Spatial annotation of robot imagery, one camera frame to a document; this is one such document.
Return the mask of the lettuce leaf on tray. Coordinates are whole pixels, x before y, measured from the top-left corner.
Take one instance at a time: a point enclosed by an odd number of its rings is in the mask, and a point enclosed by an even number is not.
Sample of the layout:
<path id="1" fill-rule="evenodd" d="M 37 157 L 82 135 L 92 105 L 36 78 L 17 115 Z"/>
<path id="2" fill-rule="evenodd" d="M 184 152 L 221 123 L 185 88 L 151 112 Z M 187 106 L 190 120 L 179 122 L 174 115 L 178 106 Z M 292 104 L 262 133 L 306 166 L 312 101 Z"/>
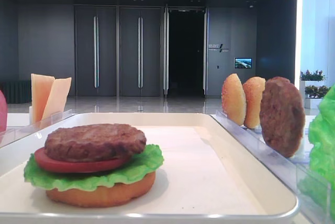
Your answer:
<path id="1" fill-rule="evenodd" d="M 132 184 L 145 175 L 156 171 L 164 162 L 158 145 L 149 144 L 140 154 L 135 154 L 129 162 L 115 170 L 97 173 L 52 173 L 39 167 L 35 156 L 30 155 L 24 168 L 24 180 L 34 187 L 45 190 L 57 189 L 61 192 L 79 189 L 92 192 L 99 186 L 113 187 L 117 183 Z"/>

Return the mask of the standing meat patty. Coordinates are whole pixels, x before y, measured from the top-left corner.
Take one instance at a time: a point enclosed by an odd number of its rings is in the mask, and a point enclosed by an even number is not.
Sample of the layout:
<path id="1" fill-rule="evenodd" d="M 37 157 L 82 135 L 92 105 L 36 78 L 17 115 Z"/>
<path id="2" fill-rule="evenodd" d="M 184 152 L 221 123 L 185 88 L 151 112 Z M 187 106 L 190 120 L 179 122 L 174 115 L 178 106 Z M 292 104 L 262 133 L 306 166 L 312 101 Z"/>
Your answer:
<path id="1" fill-rule="evenodd" d="M 301 94 L 289 79 L 277 76 L 265 82 L 260 125 L 265 143 L 283 157 L 290 158 L 299 149 L 305 112 Z"/>

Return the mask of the tomato slice on tray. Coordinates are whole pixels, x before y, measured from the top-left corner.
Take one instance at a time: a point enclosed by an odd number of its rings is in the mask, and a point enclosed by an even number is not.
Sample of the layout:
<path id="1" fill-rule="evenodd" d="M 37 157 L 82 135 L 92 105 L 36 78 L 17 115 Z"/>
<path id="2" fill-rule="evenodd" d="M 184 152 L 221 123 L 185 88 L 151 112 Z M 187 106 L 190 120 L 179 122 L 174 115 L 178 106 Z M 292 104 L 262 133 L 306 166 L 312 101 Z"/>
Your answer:
<path id="1" fill-rule="evenodd" d="M 125 156 L 118 159 L 96 162 L 58 161 L 48 157 L 45 154 L 44 148 L 35 151 L 34 157 L 40 168 L 53 173 L 96 173 L 114 170 L 128 163 L 131 159 L 131 156 Z"/>

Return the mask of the standing red tomato slice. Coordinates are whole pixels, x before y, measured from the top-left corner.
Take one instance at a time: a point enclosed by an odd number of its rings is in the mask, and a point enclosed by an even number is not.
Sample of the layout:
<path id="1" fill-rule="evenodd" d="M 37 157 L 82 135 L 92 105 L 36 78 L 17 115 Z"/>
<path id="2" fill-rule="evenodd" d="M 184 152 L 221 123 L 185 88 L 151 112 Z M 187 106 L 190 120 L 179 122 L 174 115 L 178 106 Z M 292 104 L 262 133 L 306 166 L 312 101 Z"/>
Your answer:
<path id="1" fill-rule="evenodd" d="M 8 107 L 4 94 L 0 91 L 0 132 L 6 131 L 7 128 Z"/>

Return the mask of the standing lettuce leaf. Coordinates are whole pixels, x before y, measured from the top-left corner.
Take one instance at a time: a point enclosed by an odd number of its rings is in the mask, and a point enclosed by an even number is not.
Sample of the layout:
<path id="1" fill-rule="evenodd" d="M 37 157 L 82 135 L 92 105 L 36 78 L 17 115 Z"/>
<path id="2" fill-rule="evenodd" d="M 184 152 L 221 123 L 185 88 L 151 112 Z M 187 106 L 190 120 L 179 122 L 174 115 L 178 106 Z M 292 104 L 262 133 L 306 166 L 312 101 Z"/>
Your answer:
<path id="1" fill-rule="evenodd" d="M 309 125 L 308 138 L 314 145 L 309 155 L 309 168 L 330 183 L 330 209 L 334 214 L 334 87 L 319 104 L 319 114 Z M 298 187 L 316 202 L 327 204 L 327 187 L 319 180 L 305 177 Z"/>

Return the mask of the standing bun far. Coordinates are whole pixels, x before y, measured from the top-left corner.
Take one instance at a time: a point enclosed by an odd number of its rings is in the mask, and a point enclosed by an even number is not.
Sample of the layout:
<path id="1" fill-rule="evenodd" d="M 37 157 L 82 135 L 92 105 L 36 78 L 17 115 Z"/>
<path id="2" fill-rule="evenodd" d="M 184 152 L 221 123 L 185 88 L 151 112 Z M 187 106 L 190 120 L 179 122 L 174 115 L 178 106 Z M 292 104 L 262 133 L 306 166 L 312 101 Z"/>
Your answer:
<path id="1" fill-rule="evenodd" d="M 244 123 L 247 104 L 242 83 L 236 73 L 224 81 L 221 91 L 222 109 L 226 116 L 237 125 Z"/>

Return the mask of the standing bun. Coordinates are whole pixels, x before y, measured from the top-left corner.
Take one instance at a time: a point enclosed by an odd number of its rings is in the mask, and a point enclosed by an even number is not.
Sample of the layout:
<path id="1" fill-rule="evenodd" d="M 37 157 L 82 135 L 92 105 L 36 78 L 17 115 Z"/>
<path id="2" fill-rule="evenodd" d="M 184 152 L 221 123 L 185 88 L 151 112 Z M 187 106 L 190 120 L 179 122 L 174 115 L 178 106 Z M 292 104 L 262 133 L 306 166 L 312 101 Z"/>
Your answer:
<path id="1" fill-rule="evenodd" d="M 222 109 L 226 116 L 237 125 L 244 123 L 247 104 L 242 83 L 236 73 L 224 81 L 221 91 Z"/>
<path id="2" fill-rule="evenodd" d="M 254 129 L 260 124 L 260 106 L 264 89 L 265 79 L 258 76 L 248 79 L 243 84 L 247 105 L 244 125 L 249 129 Z"/>

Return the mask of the standing bun near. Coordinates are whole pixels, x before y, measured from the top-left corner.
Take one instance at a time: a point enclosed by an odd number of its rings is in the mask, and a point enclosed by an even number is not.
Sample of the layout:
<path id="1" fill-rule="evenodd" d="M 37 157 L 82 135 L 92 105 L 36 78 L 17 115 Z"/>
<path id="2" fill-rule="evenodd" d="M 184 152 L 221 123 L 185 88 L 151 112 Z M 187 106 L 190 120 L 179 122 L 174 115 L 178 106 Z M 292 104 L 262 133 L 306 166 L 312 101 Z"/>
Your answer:
<path id="1" fill-rule="evenodd" d="M 249 129 L 254 129 L 260 124 L 260 106 L 264 89 L 265 79 L 258 76 L 248 79 L 243 84 L 247 105 L 244 125 Z"/>

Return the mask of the bottom bun on tray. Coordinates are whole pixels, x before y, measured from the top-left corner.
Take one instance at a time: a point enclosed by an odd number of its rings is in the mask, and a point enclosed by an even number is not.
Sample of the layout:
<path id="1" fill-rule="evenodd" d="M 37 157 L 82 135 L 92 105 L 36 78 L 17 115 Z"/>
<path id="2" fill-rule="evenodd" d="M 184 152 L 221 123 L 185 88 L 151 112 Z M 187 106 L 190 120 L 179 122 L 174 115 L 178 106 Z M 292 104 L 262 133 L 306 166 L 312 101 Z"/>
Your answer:
<path id="1" fill-rule="evenodd" d="M 113 187 L 99 186 L 94 191 L 69 189 L 46 191 L 46 196 L 53 201 L 83 208 L 104 208 L 124 205 L 135 198 L 146 194 L 155 182 L 155 172 L 144 176 L 143 179 L 132 183 L 117 183 Z"/>

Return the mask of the white metal tray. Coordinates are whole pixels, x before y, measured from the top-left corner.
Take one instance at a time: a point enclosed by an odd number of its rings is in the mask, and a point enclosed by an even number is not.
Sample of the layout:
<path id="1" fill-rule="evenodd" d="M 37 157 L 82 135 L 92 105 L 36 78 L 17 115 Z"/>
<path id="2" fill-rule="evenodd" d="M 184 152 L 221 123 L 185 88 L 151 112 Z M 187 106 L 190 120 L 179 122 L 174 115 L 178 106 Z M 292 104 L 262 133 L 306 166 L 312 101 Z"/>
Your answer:
<path id="1" fill-rule="evenodd" d="M 112 208 L 52 202 L 24 182 L 30 154 L 60 127 L 130 124 L 160 146 L 152 189 Z M 1 223 L 292 223 L 297 195 L 205 114 L 77 114 L 1 148 Z"/>

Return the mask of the flower planter box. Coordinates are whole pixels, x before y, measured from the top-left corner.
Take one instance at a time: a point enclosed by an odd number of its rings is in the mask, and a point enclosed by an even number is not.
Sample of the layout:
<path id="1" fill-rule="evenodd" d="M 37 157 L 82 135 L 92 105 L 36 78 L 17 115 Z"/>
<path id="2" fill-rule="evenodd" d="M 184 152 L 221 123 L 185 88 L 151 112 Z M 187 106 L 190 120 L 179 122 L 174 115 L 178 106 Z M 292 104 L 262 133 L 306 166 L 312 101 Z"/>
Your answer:
<path id="1" fill-rule="evenodd" d="M 329 90 L 322 70 L 300 72 L 300 93 L 306 109 L 317 109 Z"/>

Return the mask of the wall display screen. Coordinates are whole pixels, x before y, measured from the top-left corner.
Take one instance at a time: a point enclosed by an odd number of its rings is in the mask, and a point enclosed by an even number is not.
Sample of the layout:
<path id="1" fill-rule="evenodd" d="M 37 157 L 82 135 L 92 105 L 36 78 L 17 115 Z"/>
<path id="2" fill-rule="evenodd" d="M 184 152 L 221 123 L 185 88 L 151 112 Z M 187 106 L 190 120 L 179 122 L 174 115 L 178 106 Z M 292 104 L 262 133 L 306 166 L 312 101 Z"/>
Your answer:
<path id="1" fill-rule="evenodd" d="M 252 59 L 251 58 L 235 58 L 234 68 L 235 69 L 251 69 Z"/>

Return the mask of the left long clear rail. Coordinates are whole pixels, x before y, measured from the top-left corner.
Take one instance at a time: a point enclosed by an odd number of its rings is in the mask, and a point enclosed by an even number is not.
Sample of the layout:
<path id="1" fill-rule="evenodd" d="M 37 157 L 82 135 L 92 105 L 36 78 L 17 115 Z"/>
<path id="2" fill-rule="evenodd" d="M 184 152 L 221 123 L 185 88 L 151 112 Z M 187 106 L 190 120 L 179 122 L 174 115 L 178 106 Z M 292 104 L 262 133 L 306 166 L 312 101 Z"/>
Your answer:
<path id="1" fill-rule="evenodd" d="M 27 126 L 20 126 L 20 127 L 9 127 L 8 130 L 1 132 L 1 148 L 9 145 L 21 138 L 24 138 L 28 135 L 36 133 L 46 127 L 52 126 L 58 122 L 61 122 L 74 114 L 72 110 L 65 111 L 63 113 L 56 113 L 50 116 L 47 119 L 43 119 L 37 123 Z"/>

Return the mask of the long clear rail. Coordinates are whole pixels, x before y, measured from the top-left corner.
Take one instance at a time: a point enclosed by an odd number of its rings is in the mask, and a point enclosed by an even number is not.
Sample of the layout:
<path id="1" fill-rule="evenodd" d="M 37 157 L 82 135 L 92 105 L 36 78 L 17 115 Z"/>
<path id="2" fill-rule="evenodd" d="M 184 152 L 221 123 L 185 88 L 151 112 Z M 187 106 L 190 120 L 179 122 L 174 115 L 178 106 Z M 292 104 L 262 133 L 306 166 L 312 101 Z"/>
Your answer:
<path id="1" fill-rule="evenodd" d="M 74 114 L 72 110 L 65 111 L 63 113 L 56 113 L 50 116 L 47 119 L 43 119 L 37 123 L 27 126 L 20 126 L 20 127 L 9 127 L 8 130 L 1 132 L 1 148 L 9 145 L 21 138 L 24 138 L 28 135 L 36 133 L 46 127 L 52 126 L 58 122 L 61 122 Z"/>
<path id="2" fill-rule="evenodd" d="M 300 212 L 309 223 L 334 223 L 334 190 L 331 183 L 309 168 L 311 148 L 306 136 L 298 153 L 284 158 L 265 144 L 260 127 L 255 130 L 240 127 L 220 111 L 212 117 L 298 195 Z"/>

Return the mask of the right long clear rail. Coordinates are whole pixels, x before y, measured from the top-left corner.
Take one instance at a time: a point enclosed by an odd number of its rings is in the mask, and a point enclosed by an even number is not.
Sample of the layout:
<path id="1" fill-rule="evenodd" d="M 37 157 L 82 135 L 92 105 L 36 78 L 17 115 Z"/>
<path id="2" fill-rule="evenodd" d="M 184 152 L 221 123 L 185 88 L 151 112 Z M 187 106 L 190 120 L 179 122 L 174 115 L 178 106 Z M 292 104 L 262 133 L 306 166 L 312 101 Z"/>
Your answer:
<path id="1" fill-rule="evenodd" d="M 298 153 L 284 158 L 265 144 L 260 127 L 255 130 L 240 127 L 220 111 L 212 117 L 298 195 L 300 212 L 309 223 L 334 223 L 334 190 L 331 183 L 309 168 L 311 148 L 306 136 Z"/>

